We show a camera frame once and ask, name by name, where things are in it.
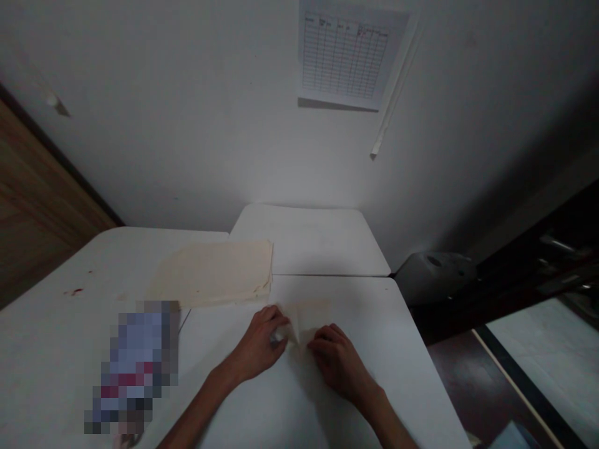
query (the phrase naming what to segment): wooden door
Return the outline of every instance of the wooden door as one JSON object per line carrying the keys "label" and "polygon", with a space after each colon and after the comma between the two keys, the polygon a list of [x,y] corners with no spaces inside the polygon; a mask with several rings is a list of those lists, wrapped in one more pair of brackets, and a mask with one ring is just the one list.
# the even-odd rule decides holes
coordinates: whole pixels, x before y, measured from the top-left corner
{"label": "wooden door", "polygon": [[115,226],[0,102],[0,308]]}

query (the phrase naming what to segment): table surface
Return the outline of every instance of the table surface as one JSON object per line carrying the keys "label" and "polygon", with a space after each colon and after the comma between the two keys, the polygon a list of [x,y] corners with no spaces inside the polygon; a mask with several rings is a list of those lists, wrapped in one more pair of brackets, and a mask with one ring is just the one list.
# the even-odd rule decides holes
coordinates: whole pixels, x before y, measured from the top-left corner
{"label": "table surface", "polygon": [[[309,325],[334,321],[423,449],[470,448],[396,283],[389,278],[274,276],[269,303],[304,307]],[[155,402],[140,442],[153,448],[237,344],[263,304],[192,309],[180,334],[179,386]],[[238,387],[202,447],[379,447],[361,416],[326,388],[309,352],[289,346],[266,372]]]}
{"label": "table surface", "polygon": [[388,276],[391,269],[360,211],[251,204],[231,240],[269,239],[273,274]]}
{"label": "table surface", "polygon": [[227,238],[202,231],[111,229],[4,308],[0,447],[110,447],[110,440],[70,435],[67,429],[75,390],[83,387],[87,370],[99,373],[98,354],[108,346],[110,327],[118,324],[119,313],[135,311],[162,259],[191,243]]}
{"label": "table surface", "polygon": [[[77,411],[76,392],[89,388],[84,385],[86,376],[99,368],[110,327],[118,323],[119,313],[135,310],[161,260],[190,243],[227,237],[201,231],[112,229],[2,310],[0,447],[110,447],[110,438],[69,428]],[[334,319],[348,333],[421,447],[468,447],[393,280],[275,276],[270,302],[286,307],[306,298],[330,303],[322,314],[312,312],[314,325]],[[179,386],[154,401],[154,419],[140,447],[153,448],[162,439],[259,308],[261,304],[250,302],[189,313],[180,332]],[[272,369],[234,391],[210,425],[206,447],[254,445],[248,442],[325,447],[347,445],[349,437],[361,441],[361,447],[377,446],[360,416],[325,389],[313,365],[305,365],[305,358],[299,363],[294,354],[286,353]],[[348,426],[339,427],[340,420]]]}

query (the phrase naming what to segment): right hand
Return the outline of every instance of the right hand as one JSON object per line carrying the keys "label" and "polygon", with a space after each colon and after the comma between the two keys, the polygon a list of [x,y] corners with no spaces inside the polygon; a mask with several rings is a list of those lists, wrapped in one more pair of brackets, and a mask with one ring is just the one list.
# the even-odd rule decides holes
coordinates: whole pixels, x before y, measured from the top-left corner
{"label": "right hand", "polygon": [[358,352],[336,324],[316,331],[308,343],[325,383],[362,410],[380,387],[366,370]]}

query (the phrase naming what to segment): paper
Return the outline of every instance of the paper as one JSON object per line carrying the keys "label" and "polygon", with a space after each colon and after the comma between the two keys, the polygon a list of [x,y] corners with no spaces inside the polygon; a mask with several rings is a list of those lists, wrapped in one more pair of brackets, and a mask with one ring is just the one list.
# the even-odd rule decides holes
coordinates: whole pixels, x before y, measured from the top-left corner
{"label": "paper", "polygon": [[318,329],[331,323],[331,301],[328,299],[309,299],[294,304],[277,307],[290,323],[277,328],[276,340],[288,339],[287,350],[297,350],[303,355],[306,345],[314,339]]}
{"label": "paper", "polygon": [[264,297],[272,259],[268,240],[190,245],[160,264],[147,299],[187,308]]}
{"label": "paper", "polygon": [[298,96],[379,110],[408,12],[299,2]]}

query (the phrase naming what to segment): stack of paper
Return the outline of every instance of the stack of paper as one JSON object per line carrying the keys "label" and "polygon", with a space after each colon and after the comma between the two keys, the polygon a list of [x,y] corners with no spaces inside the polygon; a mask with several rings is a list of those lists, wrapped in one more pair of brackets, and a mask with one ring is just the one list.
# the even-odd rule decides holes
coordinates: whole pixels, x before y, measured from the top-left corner
{"label": "stack of paper", "polygon": [[272,260],[268,240],[187,246],[160,264],[147,299],[186,308],[266,296]]}

